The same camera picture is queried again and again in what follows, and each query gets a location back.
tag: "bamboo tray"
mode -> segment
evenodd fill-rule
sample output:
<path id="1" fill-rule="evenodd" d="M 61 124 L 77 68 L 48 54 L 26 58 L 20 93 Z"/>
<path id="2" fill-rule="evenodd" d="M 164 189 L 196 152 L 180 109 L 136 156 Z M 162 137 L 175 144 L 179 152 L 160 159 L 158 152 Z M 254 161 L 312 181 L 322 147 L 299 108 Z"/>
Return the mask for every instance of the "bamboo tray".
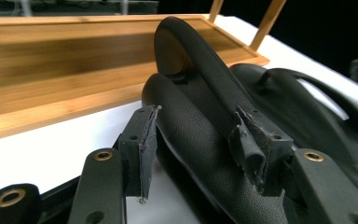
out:
<path id="1" fill-rule="evenodd" d="M 227 65 L 268 62 L 203 15 L 175 16 Z M 0 19 L 0 137 L 140 100 L 165 17 Z"/>

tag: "white tabletop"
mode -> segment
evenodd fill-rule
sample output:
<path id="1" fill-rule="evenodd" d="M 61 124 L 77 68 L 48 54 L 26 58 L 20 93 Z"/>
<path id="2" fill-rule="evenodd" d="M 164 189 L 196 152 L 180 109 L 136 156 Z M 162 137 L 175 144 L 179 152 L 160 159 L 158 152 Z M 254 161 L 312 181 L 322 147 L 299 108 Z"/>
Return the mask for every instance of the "white tabletop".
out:
<path id="1" fill-rule="evenodd" d="M 215 23 L 246 44 L 256 32 L 235 17 L 218 17 Z M 270 59 L 266 68 L 289 68 L 316 77 L 358 105 L 358 84 L 273 37 L 267 36 L 258 52 Z M 140 107 L 136 102 L 0 139 L 0 188 L 32 183 L 43 193 L 80 175 L 87 155 L 111 147 Z M 146 205 L 128 200 L 128 214 L 129 223 L 199 223 L 163 171 L 154 173 Z"/>

